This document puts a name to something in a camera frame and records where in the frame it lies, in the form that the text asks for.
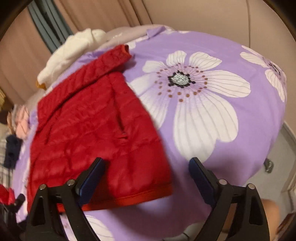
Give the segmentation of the red quilted down jacket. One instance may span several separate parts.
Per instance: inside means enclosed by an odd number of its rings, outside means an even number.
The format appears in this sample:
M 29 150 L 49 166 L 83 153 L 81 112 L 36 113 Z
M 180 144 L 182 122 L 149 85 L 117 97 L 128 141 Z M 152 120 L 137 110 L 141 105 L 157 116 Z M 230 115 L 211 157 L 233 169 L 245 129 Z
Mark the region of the red quilted down jacket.
M 119 45 L 82 66 L 39 103 L 30 151 L 27 207 L 40 185 L 77 178 L 96 158 L 106 171 L 84 211 L 169 196 L 171 167 L 151 117 L 123 76 L 131 59 Z

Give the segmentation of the navy blue fleece garment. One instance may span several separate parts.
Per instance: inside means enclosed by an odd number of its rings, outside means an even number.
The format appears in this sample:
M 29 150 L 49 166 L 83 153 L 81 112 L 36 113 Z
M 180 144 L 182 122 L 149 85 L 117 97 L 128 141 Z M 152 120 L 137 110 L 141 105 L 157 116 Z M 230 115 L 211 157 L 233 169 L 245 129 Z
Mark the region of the navy blue fleece garment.
M 19 159 L 22 139 L 16 135 L 9 135 L 6 137 L 6 152 L 4 158 L 4 167 L 8 169 L 15 169 L 16 163 Z

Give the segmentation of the pink folded garment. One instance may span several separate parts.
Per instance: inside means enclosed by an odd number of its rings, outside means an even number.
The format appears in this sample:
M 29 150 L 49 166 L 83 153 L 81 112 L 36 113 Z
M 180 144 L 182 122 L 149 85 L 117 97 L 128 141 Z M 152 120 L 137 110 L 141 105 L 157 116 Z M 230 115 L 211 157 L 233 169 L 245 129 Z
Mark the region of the pink folded garment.
M 25 105 L 18 106 L 15 112 L 15 134 L 18 138 L 25 140 L 30 131 L 29 111 Z

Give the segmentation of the purple floral bed sheet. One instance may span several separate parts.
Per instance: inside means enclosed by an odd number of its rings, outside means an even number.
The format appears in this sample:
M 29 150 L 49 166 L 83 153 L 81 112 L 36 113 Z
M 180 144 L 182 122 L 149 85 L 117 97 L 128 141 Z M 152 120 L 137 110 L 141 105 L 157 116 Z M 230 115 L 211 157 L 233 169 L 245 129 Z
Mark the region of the purple floral bed sheet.
M 210 212 L 189 175 L 191 158 L 239 186 L 261 168 L 283 124 L 287 78 L 275 63 L 252 49 L 200 32 L 162 26 L 121 45 L 127 45 L 131 54 L 123 76 L 161 138 L 173 192 L 135 205 L 84 212 L 102 240 L 162 240 L 180 235 Z M 42 99 L 114 47 L 82 55 L 47 88 Z M 26 197 L 17 221 L 28 214 L 37 108 L 30 113 L 31 129 L 13 174 L 13 189 Z

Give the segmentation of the beige curtain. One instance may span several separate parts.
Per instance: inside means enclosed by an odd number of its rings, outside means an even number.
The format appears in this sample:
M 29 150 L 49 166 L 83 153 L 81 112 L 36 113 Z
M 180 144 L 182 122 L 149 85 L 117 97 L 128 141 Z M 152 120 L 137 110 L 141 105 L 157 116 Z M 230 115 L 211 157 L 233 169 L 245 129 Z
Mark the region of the beige curtain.
M 1 1 L 1 90 L 13 104 L 26 102 L 37 91 L 37 75 L 61 43 L 57 23 L 48 24 L 55 36 L 51 44 L 34 23 L 42 4 L 44 9 L 53 4 L 71 33 L 152 24 L 143 1 Z

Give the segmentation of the grey beige pillow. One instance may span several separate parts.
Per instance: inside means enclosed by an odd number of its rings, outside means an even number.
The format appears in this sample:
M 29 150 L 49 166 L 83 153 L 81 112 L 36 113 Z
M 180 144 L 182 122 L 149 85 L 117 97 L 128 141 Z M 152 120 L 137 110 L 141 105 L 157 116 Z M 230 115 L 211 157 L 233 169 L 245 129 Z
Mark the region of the grey beige pillow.
M 98 50 L 112 48 L 130 41 L 144 37 L 149 29 L 162 27 L 163 25 L 141 25 L 136 27 L 119 27 L 107 32 L 102 38 L 103 42 Z

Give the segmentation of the teal window frame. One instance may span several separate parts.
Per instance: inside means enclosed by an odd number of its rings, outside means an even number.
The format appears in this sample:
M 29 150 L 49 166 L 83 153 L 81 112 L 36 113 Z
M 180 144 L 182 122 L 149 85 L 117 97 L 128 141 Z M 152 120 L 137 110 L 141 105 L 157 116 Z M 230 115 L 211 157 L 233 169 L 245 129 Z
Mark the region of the teal window frame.
M 32 1 L 28 5 L 28 10 L 39 35 L 51 53 L 73 34 L 54 1 Z

